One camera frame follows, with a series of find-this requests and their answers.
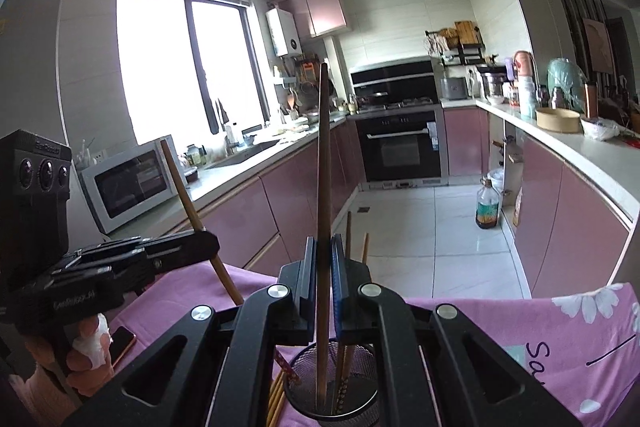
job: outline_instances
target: metal screw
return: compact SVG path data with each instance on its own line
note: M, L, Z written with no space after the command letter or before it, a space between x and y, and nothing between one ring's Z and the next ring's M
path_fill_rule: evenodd
M284 284L274 284L273 286L269 287L267 293L274 299L280 299L282 297L286 297L289 294L289 288L287 288Z
M208 306L202 304L201 306L196 306L193 310L191 310L191 318L195 321L205 321L207 320L213 311Z
M436 313L443 319L455 319L458 316L458 310L451 304L442 304L436 309Z
M382 288L377 284L367 283L361 286L360 293L367 297L377 297L382 293Z

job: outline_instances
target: smartphone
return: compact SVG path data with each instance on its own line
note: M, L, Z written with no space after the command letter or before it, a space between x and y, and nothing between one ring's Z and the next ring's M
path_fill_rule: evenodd
M111 334L111 339L113 340L109 347L111 365L116 367L116 364L120 362L122 357L127 354L127 351L136 343L136 336L124 326L120 326Z

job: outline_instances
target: human hand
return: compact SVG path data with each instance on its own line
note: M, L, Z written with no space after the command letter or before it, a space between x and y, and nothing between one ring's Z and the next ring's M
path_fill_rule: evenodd
M98 329L98 317L89 317L78 323L80 337L89 338ZM33 358L41 366L51 369L55 357L51 345L41 337L28 337L25 339L27 349ZM91 360L79 351L71 349L66 355L66 366L71 373L66 377L66 383L78 390L83 396L93 396L105 383L113 378L113 365L111 365L111 355L109 346L111 337L108 333L100 336L100 345L104 351L104 363L92 369Z

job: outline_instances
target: kitchen sink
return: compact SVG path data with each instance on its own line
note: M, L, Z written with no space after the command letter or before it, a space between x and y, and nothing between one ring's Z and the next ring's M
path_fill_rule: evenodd
M217 167L228 167L229 165L238 165L242 162L246 162L252 156L255 156L258 153L262 151L266 151L267 149L273 147L279 141L280 140L271 140L268 142L258 143L257 145L252 145L251 147L248 147L247 149L243 149L237 152L236 154L229 156L228 158L225 158L223 160L220 160L219 162L214 163L212 166L207 168L215 169Z

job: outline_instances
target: mesh utensil holder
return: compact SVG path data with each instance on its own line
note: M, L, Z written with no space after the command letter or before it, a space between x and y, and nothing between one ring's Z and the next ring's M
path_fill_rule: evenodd
M284 392L290 404L300 414L316 420L322 427L371 427L378 422L378 378L376 360L367 346L355 346L353 362L343 396L338 401L336 414L331 414L331 404L335 388L335 364L338 342L329 340L329 360L327 363L326 404L322 410L316 409L316 344L300 351L292 360L291 367L300 376L302 383L296 385L287 380Z

